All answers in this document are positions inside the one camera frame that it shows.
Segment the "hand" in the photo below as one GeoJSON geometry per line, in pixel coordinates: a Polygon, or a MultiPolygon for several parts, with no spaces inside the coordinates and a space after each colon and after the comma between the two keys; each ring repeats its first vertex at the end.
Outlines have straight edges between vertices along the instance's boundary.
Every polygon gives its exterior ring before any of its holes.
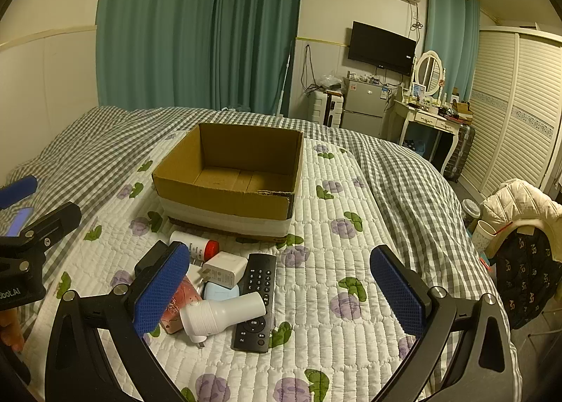
{"type": "Polygon", "coordinates": [[[24,348],[24,337],[16,309],[0,311],[0,338],[13,351],[19,352],[24,348]]]}

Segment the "blue gripper pad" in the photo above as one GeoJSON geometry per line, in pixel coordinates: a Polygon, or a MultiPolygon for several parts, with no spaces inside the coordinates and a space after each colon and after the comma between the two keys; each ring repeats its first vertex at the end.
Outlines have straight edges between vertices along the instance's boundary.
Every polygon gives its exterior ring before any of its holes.
{"type": "Polygon", "coordinates": [[[0,210],[8,208],[37,190],[37,179],[33,175],[20,178],[0,188],[0,210]]]}
{"type": "Polygon", "coordinates": [[[137,334],[156,329],[188,269],[189,248],[178,245],[135,303],[133,326],[137,334]]]}
{"type": "Polygon", "coordinates": [[[421,337],[425,332],[424,307],[406,279],[380,247],[373,248],[371,273],[406,334],[421,337]]]}

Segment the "wardrobe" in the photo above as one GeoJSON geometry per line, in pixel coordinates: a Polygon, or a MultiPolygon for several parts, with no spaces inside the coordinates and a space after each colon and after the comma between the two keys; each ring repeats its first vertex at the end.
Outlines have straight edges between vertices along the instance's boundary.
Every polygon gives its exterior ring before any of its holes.
{"type": "Polygon", "coordinates": [[[486,27],[470,108],[476,136],[460,183],[478,198],[519,178],[554,194],[562,166],[562,37],[486,27]]]}

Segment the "refrigerator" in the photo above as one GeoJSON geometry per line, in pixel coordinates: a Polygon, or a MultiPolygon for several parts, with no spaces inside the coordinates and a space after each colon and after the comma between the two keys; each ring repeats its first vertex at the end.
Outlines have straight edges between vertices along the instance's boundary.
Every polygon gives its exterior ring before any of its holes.
{"type": "Polygon", "coordinates": [[[340,128],[379,137],[387,105],[388,88],[348,79],[346,85],[347,95],[340,128]]]}

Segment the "pink phone case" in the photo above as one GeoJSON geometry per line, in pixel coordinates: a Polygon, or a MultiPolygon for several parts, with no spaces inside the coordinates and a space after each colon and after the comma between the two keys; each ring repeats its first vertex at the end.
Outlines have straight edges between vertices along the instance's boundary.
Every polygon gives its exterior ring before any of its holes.
{"type": "Polygon", "coordinates": [[[183,329],[183,324],[182,319],[179,317],[179,309],[191,302],[200,300],[202,300],[201,296],[193,287],[191,281],[189,281],[187,277],[184,277],[178,290],[172,297],[170,304],[168,304],[168,307],[164,311],[164,315],[162,315],[160,319],[164,331],[168,332],[168,334],[181,331],[183,329]]]}

